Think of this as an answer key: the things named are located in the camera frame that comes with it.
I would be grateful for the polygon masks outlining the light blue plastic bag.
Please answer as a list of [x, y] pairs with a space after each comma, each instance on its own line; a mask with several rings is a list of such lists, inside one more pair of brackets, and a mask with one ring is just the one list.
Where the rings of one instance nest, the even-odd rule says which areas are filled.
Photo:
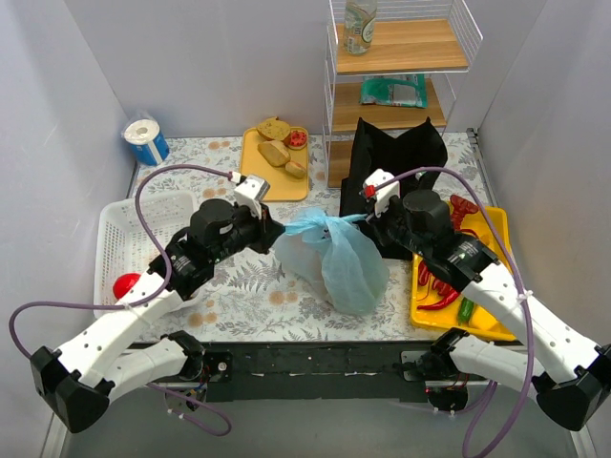
[[390, 279], [375, 243], [357, 227], [364, 219], [306, 208], [273, 245], [284, 271], [305, 280], [338, 312], [357, 316], [373, 312]]

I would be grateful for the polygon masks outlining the black fabric grocery bag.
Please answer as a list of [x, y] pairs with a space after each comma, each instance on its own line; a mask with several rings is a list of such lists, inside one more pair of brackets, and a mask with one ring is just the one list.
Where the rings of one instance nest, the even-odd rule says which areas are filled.
[[[363, 184], [375, 170], [382, 169], [395, 177], [425, 166], [444, 167], [448, 151], [444, 140], [427, 116], [421, 124], [393, 137], [359, 118], [351, 147], [348, 177], [342, 180], [339, 216], [366, 213], [366, 201], [359, 195]], [[416, 189], [432, 189], [440, 173], [427, 172], [400, 181], [400, 197]], [[392, 242], [384, 246], [374, 229], [364, 221], [357, 222], [360, 231], [376, 245], [382, 258], [411, 260], [412, 253]]]

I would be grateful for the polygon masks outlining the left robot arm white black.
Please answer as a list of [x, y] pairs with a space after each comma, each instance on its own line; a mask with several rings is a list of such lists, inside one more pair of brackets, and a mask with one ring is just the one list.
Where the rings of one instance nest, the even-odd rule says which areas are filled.
[[185, 305], [214, 276], [217, 263], [244, 249], [268, 253], [284, 226], [266, 205], [254, 216], [246, 205], [209, 199], [192, 215], [122, 297], [103, 315], [56, 350], [32, 353], [34, 385], [72, 433], [92, 426], [124, 394], [164, 377], [197, 379], [204, 347], [185, 331], [128, 353], [146, 328]]

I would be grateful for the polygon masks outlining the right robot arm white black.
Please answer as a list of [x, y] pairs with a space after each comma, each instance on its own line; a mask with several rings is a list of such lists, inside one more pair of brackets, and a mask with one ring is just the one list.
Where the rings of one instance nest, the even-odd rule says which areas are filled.
[[454, 229], [449, 205], [432, 190], [404, 197], [368, 185], [369, 223], [378, 234], [419, 256], [429, 271], [482, 306], [523, 344], [526, 355], [497, 348], [466, 331], [446, 332], [432, 352], [449, 366], [516, 391], [534, 389], [541, 410], [558, 425], [582, 429], [610, 395], [610, 348], [581, 335], [537, 298], [521, 293], [512, 272], [491, 249]]

